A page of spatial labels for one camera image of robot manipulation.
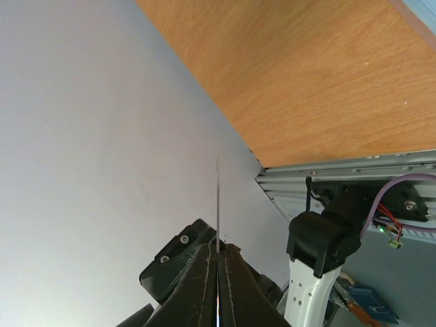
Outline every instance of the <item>wood grain panel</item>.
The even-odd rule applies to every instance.
[[[436,148],[436,56],[387,1],[138,4],[266,167]]]

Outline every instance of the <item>bolt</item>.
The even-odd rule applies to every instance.
[[[180,236],[180,241],[182,242],[182,244],[188,244],[189,243],[189,236],[188,235]]]
[[[163,264],[165,261],[168,261],[169,259],[170,257],[168,257],[167,255],[161,256],[161,264]]]
[[[410,200],[405,201],[405,202],[404,202],[404,205],[406,206],[406,209],[407,209],[408,211],[415,210],[415,209],[417,209],[417,207],[418,207],[418,206],[416,205],[415,202],[410,201]]]

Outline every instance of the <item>aluminum profile frame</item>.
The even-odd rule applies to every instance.
[[[269,168],[256,181],[280,210],[286,221],[305,210],[307,176],[317,181],[367,181],[390,180],[411,173],[436,175],[436,151],[382,155],[360,159],[346,159],[310,163],[280,168]],[[408,221],[409,225],[436,228],[436,184],[413,182],[416,190],[429,208],[428,223]],[[312,202],[312,210],[321,212],[322,205]],[[403,229],[405,238],[436,243],[436,233],[422,233]]]

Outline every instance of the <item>white wall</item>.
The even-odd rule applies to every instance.
[[[187,224],[279,283],[287,225],[260,165],[134,1],[3,0],[0,326],[113,326]]]

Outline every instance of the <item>wooden table surface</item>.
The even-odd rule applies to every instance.
[[[138,0],[265,167],[436,148],[436,55],[386,0]]]

